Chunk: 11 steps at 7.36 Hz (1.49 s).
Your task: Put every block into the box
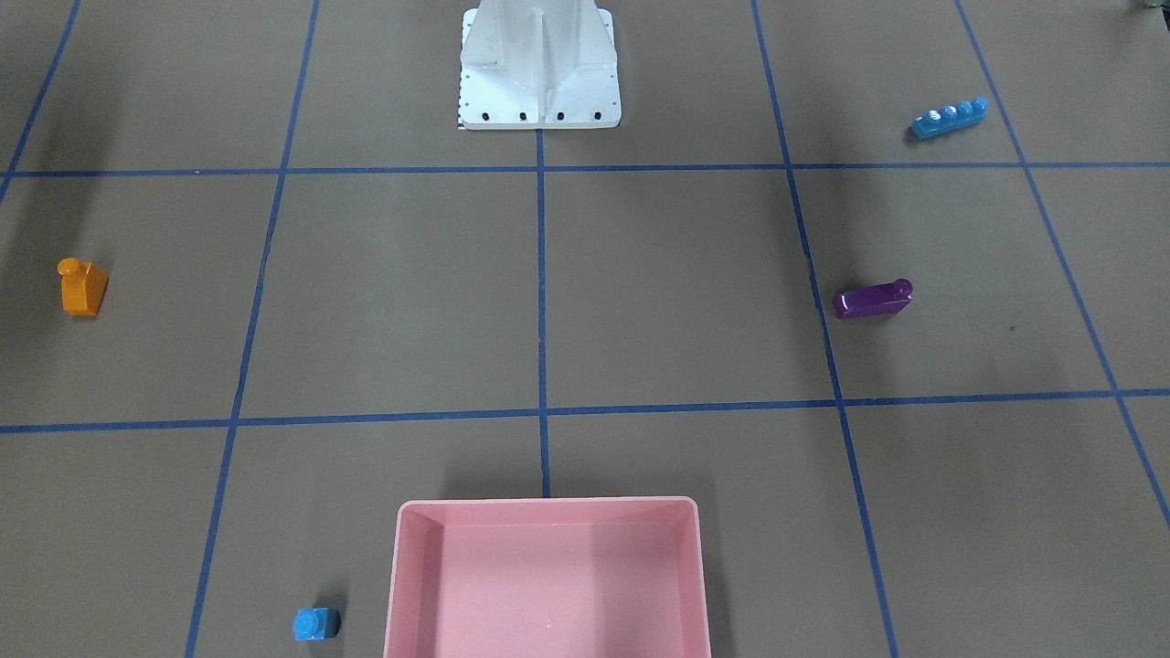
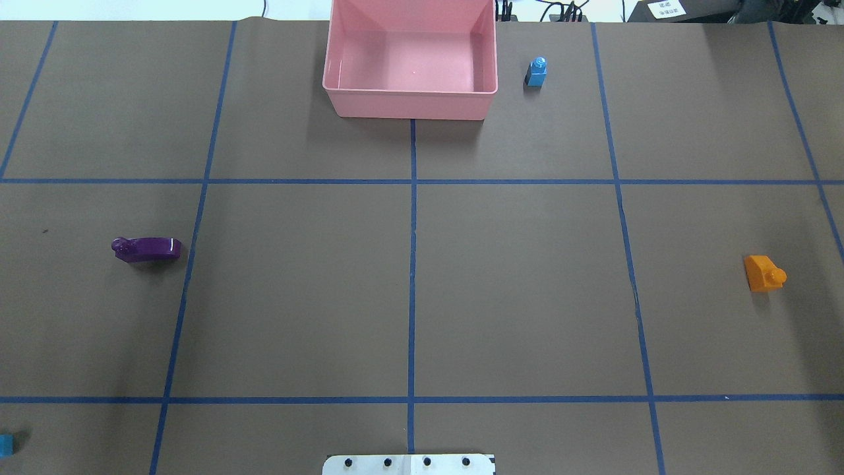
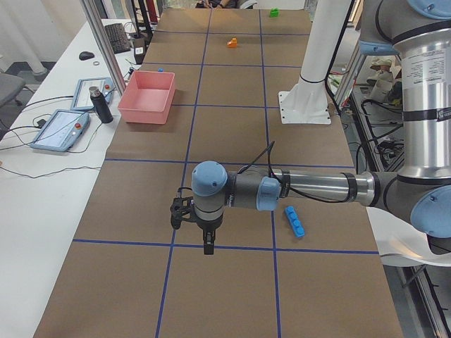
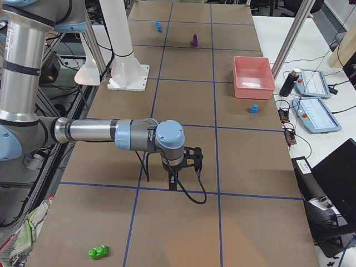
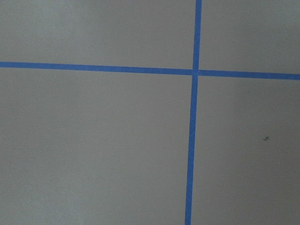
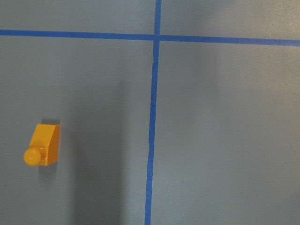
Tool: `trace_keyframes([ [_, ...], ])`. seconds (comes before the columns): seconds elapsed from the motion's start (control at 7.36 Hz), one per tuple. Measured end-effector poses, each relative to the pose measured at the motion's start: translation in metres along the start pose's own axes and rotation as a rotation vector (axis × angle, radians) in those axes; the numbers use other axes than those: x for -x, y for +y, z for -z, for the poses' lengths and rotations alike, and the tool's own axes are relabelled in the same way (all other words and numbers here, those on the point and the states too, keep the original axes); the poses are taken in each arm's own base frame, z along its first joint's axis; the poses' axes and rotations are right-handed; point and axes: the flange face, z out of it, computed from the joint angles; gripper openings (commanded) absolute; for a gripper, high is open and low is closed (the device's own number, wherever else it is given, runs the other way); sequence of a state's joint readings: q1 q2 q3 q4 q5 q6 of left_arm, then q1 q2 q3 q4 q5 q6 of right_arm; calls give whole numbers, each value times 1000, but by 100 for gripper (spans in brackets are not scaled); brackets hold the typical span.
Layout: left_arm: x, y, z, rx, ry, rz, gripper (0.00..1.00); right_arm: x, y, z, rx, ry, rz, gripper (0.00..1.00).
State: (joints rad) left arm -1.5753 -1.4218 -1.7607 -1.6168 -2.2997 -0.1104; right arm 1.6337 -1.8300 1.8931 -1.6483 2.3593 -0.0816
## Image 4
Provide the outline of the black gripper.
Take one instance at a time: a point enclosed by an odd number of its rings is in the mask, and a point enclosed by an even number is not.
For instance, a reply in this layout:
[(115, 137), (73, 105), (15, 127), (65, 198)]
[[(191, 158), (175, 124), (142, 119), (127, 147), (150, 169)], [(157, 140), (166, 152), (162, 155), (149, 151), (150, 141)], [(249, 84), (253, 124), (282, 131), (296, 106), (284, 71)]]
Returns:
[(166, 162), (162, 163), (164, 169), (169, 173), (169, 190), (176, 191), (177, 190), (177, 181), (175, 173), (178, 173), (183, 168), (183, 163), (181, 162), (178, 165), (171, 166)]

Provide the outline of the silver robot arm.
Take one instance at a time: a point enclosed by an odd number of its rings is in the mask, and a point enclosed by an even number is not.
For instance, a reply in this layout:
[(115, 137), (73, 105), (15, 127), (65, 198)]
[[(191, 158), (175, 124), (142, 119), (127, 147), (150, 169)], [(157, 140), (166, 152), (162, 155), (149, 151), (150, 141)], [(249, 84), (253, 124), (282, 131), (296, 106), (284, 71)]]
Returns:
[(114, 142), (122, 150), (159, 153), (169, 174), (169, 188), (185, 158), (182, 126), (168, 120), (69, 120), (39, 117), (34, 106), (41, 75), (46, 34), (84, 32), (84, 1), (3, 1), (8, 18), (1, 79), (1, 160), (56, 143)]

